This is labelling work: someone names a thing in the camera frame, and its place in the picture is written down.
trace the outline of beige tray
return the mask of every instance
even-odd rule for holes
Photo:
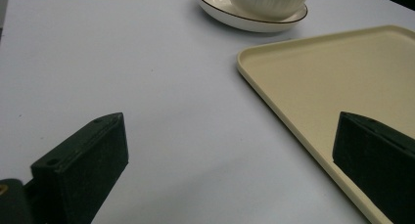
[[[391,223],[333,163],[340,112],[415,138],[415,32],[381,26],[248,48],[239,72],[372,223]]]

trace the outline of bowl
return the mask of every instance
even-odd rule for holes
[[[305,4],[292,16],[283,19],[263,19],[238,13],[230,0],[198,0],[210,16],[227,25],[252,32],[280,32],[292,28],[308,14]]]
[[[234,7],[247,15],[286,19],[303,7],[305,0],[230,0]]]

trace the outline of tray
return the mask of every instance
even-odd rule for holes
[[[415,32],[394,25],[255,46],[238,70],[372,223],[391,223],[333,163],[340,112],[415,138]]]

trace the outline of table surface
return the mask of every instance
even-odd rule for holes
[[[129,164],[94,223],[367,223],[236,68],[250,46],[384,24],[388,0],[307,0],[280,33],[197,0],[9,0],[0,44],[0,178],[123,112]]]

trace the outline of tray rim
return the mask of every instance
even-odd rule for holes
[[[290,129],[290,131],[299,139],[302,145],[308,150],[308,152],[317,160],[321,167],[330,175],[330,177],[336,182],[336,184],[342,189],[342,191],[349,197],[349,199],[359,208],[359,210],[369,219],[372,223],[391,223],[388,217],[377,207],[371,200],[336,166],[332,161],[328,161],[323,157],[318,148],[312,146],[307,139],[296,129],[296,127],[288,120],[278,106],[272,102],[272,100],[261,91],[258,83],[250,76],[249,72],[244,67],[243,62],[246,56],[252,55],[255,52],[264,51],[267,52],[270,49],[286,49],[301,44],[311,44],[313,42],[325,42],[327,40],[338,40],[345,37],[362,35],[365,33],[373,32],[398,32],[410,35],[415,39],[415,32],[413,30],[388,24],[376,27],[362,28],[351,31],[336,32],[326,35],[313,36],[308,38],[288,40],[282,42],[269,43],[264,45],[257,45],[248,47],[240,51],[237,55],[237,69],[241,75],[250,83],[255,92],[264,100],[264,102],[277,114],[277,116],[284,122],[284,124]]]

